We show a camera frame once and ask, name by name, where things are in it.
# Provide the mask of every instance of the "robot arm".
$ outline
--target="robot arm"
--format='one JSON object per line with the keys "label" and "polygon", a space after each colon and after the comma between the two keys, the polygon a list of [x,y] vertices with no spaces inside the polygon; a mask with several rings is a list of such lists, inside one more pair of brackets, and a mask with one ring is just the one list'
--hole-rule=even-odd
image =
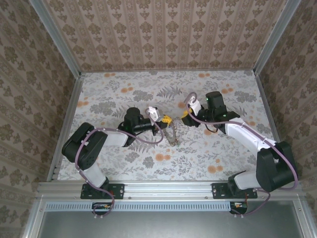
{"label": "robot arm", "polygon": [[[232,195],[240,193],[247,188],[263,188],[271,192],[292,181],[294,176],[285,161],[266,143],[274,145],[290,162],[296,171],[295,161],[292,155],[290,145],[286,142],[277,143],[274,140],[259,137],[258,132],[246,125],[246,123],[235,112],[228,112],[223,102],[220,92],[210,92],[206,94],[208,109],[202,105],[193,96],[188,102],[191,114],[200,121],[206,122],[237,122],[215,124],[214,126],[224,134],[232,136],[242,143],[257,159],[256,171],[241,172],[229,178],[228,187]],[[198,127],[199,122],[192,119],[187,112],[184,113],[182,120],[187,126]]]}
{"label": "robot arm", "polygon": [[[172,119],[163,115],[161,110],[157,108],[147,108],[149,116],[158,124],[161,129],[166,128]],[[91,124],[83,123],[69,138],[62,148],[62,154],[72,163],[75,163],[76,154],[86,136],[95,128]],[[129,108],[124,117],[124,121],[119,125],[119,130],[128,132],[134,136],[137,133],[142,133],[151,130],[153,135],[156,135],[158,128],[149,119],[145,119],[141,115],[138,108]],[[92,134],[84,147],[82,148],[79,158],[78,167],[83,173],[84,177],[92,183],[95,187],[108,189],[109,180],[102,173],[96,162],[97,157],[103,146],[119,146],[127,147],[133,143],[134,137],[128,136],[119,131],[96,131]]]}

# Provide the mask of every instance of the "yellow object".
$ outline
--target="yellow object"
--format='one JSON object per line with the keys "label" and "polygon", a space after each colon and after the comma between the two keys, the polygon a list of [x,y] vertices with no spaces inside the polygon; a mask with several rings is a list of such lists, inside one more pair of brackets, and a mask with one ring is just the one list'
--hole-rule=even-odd
{"label": "yellow object", "polygon": [[162,122],[167,123],[167,126],[169,126],[172,121],[173,121],[173,119],[170,118],[170,117],[167,116],[167,115],[164,115],[164,117],[163,117],[163,119],[162,119]]}
{"label": "yellow object", "polygon": [[186,110],[186,111],[184,111],[184,113],[183,113],[182,119],[185,118],[187,115],[188,115],[188,112],[187,112],[187,110]]}

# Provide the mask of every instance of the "white object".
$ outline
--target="white object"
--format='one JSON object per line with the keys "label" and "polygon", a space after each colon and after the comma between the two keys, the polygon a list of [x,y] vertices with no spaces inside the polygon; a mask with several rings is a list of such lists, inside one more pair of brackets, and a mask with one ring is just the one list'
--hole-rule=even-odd
{"label": "white object", "polygon": [[261,187],[256,177],[256,171],[243,172],[234,177],[234,181],[236,182],[238,188],[241,190],[245,190],[247,188]]}
{"label": "white object", "polygon": [[154,107],[148,107],[147,112],[154,121],[158,121],[160,118],[158,110],[156,110]]}
{"label": "white object", "polygon": [[195,100],[195,96],[192,96],[188,102],[190,108],[193,110],[195,116],[198,115],[198,112],[199,110],[202,108],[202,106],[200,105],[200,102],[196,99],[196,101],[194,102]]}
{"label": "white object", "polygon": [[128,136],[124,133],[118,132],[118,131],[107,131],[105,132],[107,134],[106,141],[104,143],[104,146],[124,146],[127,142]]}
{"label": "white object", "polygon": [[[241,118],[233,118],[230,121],[236,121],[240,122],[242,124],[247,125]],[[225,124],[225,130],[227,135],[232,136],[233,138],[237,139],[241,144],[243,144],[248,150],[251,151],[251,153],[257,157],[258,152],[262,148],[269,148],[270,146],[267,145],[264,141],[257,138],[255,135],[253,135],[250,131],[245,129],[241,125],[235,125],[235,124]],[[270,142],[271,144],[275,144],[276,141],[271,139],[265,139],[266,141]]]}
{"label": "white object", "polygon": [[106,177],[98,167],[97,161],[94,162],[88,169],[83,170],[84,175],[96,187],[101,187],[106,180]]}

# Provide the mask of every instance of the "wire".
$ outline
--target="wire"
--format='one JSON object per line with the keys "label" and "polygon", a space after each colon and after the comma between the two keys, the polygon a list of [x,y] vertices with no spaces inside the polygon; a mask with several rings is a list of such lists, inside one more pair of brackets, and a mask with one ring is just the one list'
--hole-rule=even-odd
{"label": "wire", "polygon": [[270,199],[271,197],[271,194],[265,190],[262,190],[262,189],[258,189],[259,192],[265,192],[266,194],[268,194],[266,200],[260,205],[258,206],[256,209],[254,209],[253,211],[251,212],[248,212],[248,213],[245,213],[245,214],[240,214],[240,212],[238,212],[237,210],[234,210],[234,209],[231,209],[231,211],[235,212],[236,213],[236,216],[240,216],[240,217],[244,217],[244,216],[249,216],[249,215],[252,215],[253,213],[255,213],[256,211],[260,210],[264,205],[267,204],[268,200]]}
{"label": "wire", "polygon": [[210,131],[210,132],[212,132],[212,133],[217,133],[217,131],[218,131],[218,128],[216,128],[215,131],[214,131],[214,130],[210,130],[206,124],[205,124],[205,127],[206,127],[206,129],[207,129],[208,131]]}
{"label": "wire", "polygon": [[220,121],[220,122],[206,122],[206,121],[202,121],[202,120],[199,120],[197,118],[195,118],[189,111],[189,108],[188,108],[188,101],[189,99],[194,95],[195,99],[193,102],[196,101],[197,99],[197,93],[195,92],[191,92],[188,94],[188,96],[186,97],[185,99],[185,105],[186,105],[186,110],[188,112],[188,115],[195,121],[201,123],[201,124],[206,124],[206,125],[217,125],[217,124],[235,124],[235,125],[239,125],[243,128],[245,128],[246,130],[248,130],[249,132],[251,132],[253,135],[255,135],[257,138],[259,138],[263,143],[267,144],[269,147],[271,147],[281,158],[282,160],[284,160],[284,162],[287,164],[287,166],[290,168],[290,170],[292,171],[292,174],[293,174],[293,177],[294,177],[294,184],[292,187],[286,187],[286,188],[279,188],[281,190],[293,190],[297,187],[298,185],[298,178],[297,178],[297,174],[295,172],[295,169],[293,168],[292,164],[288,161],[288,159],[278,150],[275,148],[275,146],[270,143],[269,141],[266,140],[266,138],[264,136],[262,136],[260,133],[258,133],[256,130],[254,130],[253,128],[249,127],[247,124],[245,123],[240,123],[240,122],[237,122],[237,121]]}
{"label": "wire", "polygon": [[97,209],[97,207],[105,207],[105,206],[107,206],[107,204],[101,204],[101,203],[95,204],[95,206],[94,206],[94,208],[93,208],[93,214],[95,215],[95,218],[96,218],[97,216],[99,216],[99,215],[96,214],[96,209]]}
{"label": "wire", "polygon": [[164,139],[164,133],[163,133],[163,130],[159,127],[159,125],[151,118],[151,116],[149,116],[151,122],[155,125],[155,127],[159,130],[160,132],[160,135],[161,135],[161,139],[159,141],[154,141],[154,142],[151,142],[151,141],[146,141],[146,140],[143,140],[141,138],[138,138],[137,136],[135,135],[132,135],[128,132],[125,132],[123,130],[119,130],[119,129],[113,129],[113,128],[102,128],[102,127],[99,127],[99,128],[95,128],[93,129],[91,132],[89,132],[89,134],[85,137],[85,139],[83,140],[83,142],[81,143],[81,145],[79,146],[78,148],[78,151],[76,153],[76,156],[75,156],[75,168],[78,170],[79,174],[81,175],[81,177],[83,177],[86,181],[87,184],[89,184],[91,187],[93,187],[94,189],[98,190],[98,191],[101,191],[101,192],[105,192],[106,194],[108,194],[111,198],[111,207],[109,208],[109,210],[103,214],[103,216],[107,216],[111,210],[113,209],[114,207],[114,196],[108,192],[107,190],[104,190],[102,188],[99,188],[99,187],[96,187],[95,185],[93,185],[89,180],[88,178],[85,176],[85,174],[83,173],[83,171],[79,168],[78,166],[78,159],[79,159],[79,155],[80,155],[80,152],[82,151],[85,143],[87,142],[87,140],[89,139],[89,137],[91,137],[95,132],[97,131],[117,131],[117,132],[121,132],[123,134],[126,134],[128,136],[131,136],[141,142],[144,142],[144,143],[147,143],[147,144],[152,144],[152,145],[155,145],[155,144],[159,144],[160,142],[163,141]]}

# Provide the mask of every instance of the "gray floor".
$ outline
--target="gray floor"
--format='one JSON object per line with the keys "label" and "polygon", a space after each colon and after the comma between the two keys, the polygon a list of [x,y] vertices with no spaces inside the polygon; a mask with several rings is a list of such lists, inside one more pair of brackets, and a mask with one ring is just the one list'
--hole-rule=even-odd
{"label": "gray floor", "polygon": [[47,212],[40,238],[302,238],[292,202],[270,202],[234,218],[228,212]]}

